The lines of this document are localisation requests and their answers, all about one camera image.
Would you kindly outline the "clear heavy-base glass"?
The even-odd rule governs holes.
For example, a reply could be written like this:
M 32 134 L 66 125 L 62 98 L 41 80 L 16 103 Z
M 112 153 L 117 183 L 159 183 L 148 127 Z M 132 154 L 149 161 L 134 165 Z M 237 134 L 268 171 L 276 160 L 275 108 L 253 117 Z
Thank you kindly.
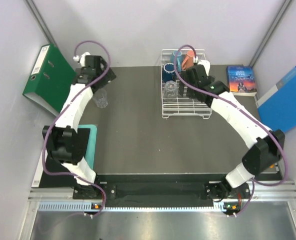
M 174 101 L 178 96 L 178 86 L 177 83 L 173 80 L 168 81 L 164 85 L 163 89 L 163 99 L 165 101 Z

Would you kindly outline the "clear faceted plastic cup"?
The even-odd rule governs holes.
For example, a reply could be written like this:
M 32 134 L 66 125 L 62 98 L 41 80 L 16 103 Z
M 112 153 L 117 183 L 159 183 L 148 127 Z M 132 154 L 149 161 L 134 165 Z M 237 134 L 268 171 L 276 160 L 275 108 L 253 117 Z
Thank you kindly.
M 95 104 L 99 108 L 105 108 L 108 106 L 108 99 L 107 99 L 107 92 L 105 89 L 101 88 L 98 91 L 96 91 L 93 95 L 93 100 Z

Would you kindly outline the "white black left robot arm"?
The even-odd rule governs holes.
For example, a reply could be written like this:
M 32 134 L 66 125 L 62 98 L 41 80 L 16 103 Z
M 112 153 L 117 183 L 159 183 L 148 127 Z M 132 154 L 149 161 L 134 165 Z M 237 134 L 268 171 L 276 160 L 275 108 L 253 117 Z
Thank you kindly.
M 51 125 L 43 128 L 42 167 L 49 176 L 72 177 L 90 198 L 104 193 L 96 172 L 85 159 L 90 132 L 79 129 L 85 107 L 94 94 L 116 79 L 111 57 L 86 52 L 75 56 L 80 64 L 63 107 Z

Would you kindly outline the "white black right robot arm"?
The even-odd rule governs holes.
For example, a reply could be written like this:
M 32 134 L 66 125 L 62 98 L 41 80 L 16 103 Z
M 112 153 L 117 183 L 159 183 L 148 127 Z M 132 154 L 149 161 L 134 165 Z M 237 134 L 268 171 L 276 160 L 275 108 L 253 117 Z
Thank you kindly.
M 239 186 L 283 159 L 285 134 L 280 129 L 271 130 L 253 117 L 224 83 L 207 75 L 203 65 L 194 64 L 182 73 L 176 73 L 176 76 L 194 91 L 194 98 L 225 119 L 248 148 L 241 163 L 219 184 L 224 197 L 234 197 L 240 190 Z

